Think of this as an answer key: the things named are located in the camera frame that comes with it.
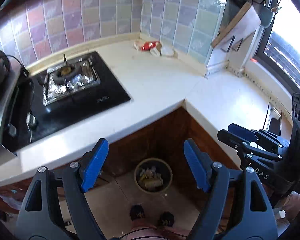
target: silver bolt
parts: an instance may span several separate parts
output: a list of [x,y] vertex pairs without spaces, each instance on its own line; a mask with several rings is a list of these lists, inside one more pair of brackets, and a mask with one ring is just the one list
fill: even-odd
[[214,162],[214,163],[213,163],[213,167],[219,169],[219,168],[222,167],[222,164],[221,164],[220,162]]
[[246,167],[246,171],[249,173],[253,173],[254,169],[252,167],[248,166],[248,167]]
[[76,167],[78,167],[79,166],[79,163],[77,163],[77,162],[72,162],[72,163],[70,163],[70,167],[71,168],[76,168]]
[[45,172],[45,171],[46,171],[46,167],[45,167],[45,166],[42,166],[42,167],[40,167],[40,168],[38,169],[38,171],[39,171],[40,173]]

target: tiled floor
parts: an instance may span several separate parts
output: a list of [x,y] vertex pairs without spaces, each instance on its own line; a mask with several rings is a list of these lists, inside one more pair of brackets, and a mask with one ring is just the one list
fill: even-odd
[[[190,230],[198,218],[195,206],[171,186],[164,194],[149,195],[137,188],[133,174],[127,173],[111,183],[85,194],[92,214],[107,239],[121,236],[131,229],[129,211],[132,205],[141,204],[149,222],[156,224],[164,211],[175,217],[176,227]],[[64,221],[70,220],[66,201],[60,202]],[[67,230],[75,232],[73,225]]]

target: window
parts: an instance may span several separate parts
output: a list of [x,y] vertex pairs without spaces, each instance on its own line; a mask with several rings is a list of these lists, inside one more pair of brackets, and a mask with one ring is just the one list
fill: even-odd
[[273,0],[282,7],[264,32],[256,59],[290,93],[300,93],[300,13],[291,0]]

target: black glass cooktop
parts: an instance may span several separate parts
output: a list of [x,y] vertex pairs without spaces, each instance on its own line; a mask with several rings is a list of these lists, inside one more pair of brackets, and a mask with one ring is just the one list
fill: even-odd
[[[47,86],[44,83],[47,70],[19,82],[10,122],[16,127],[17,134],[13,137],[7,130],[3,134],[2,144],[8,150],[15,152],[85,118],[130,101],[127,92],[97,52],[68,60],[67,63],[85,61],[88,58],[99,82],[46,106],[43,104],[43,91]],[[32,134],[26,124],[28,113],[31,113],[37,122]]]

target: shoe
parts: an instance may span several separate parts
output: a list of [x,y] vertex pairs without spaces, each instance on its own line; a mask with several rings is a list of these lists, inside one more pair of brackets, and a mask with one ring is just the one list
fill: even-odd
[[158,226],[167,226],[172,227],[174,224],[174,215],[172,215],[170,212],[163,212],[160,215],[160,218],[158,220]]
[[130,209],[130,218],[132,221],[144,217],[145,217],[145,212],[141,205],[132,206],[132,208]]

